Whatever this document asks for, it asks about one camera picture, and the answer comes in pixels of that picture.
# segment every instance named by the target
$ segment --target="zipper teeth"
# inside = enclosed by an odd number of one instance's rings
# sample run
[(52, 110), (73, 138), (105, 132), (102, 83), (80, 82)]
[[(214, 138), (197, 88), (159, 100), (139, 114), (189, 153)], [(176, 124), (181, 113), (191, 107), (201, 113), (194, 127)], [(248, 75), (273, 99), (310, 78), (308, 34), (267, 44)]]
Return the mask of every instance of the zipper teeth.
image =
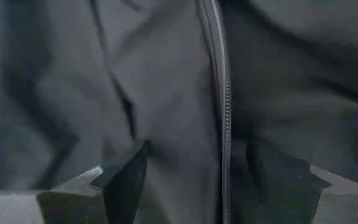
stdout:
[(219, 15), (219, 9), (216, 0), (211, 0), (214, 16), (219, 33), (219, 45), (222, 56), (222, 80), (223, 80), (223, 151), (222, 151), (222, 210), (223, 223), (231, 223), (231, 194), (230, 194), (230, 166), (231, 166), (231, 83), (227, 69), (226, 51), (224, 42), (224, 31), (222, 21)]

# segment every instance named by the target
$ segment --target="zipper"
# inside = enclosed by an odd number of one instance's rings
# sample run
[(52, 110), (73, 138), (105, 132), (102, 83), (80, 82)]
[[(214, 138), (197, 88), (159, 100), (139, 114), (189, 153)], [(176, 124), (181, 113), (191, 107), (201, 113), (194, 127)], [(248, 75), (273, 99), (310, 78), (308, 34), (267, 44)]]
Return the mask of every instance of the zipper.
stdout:
[(216, 0), (203, 0), (203, 24), (209, 31), (207, 42), (212, 49), (215, 79), (218, 89), (220, 122), (222, 128), (221, 198), (223, 224), (231, 223), (231, 80), (221, 11)]

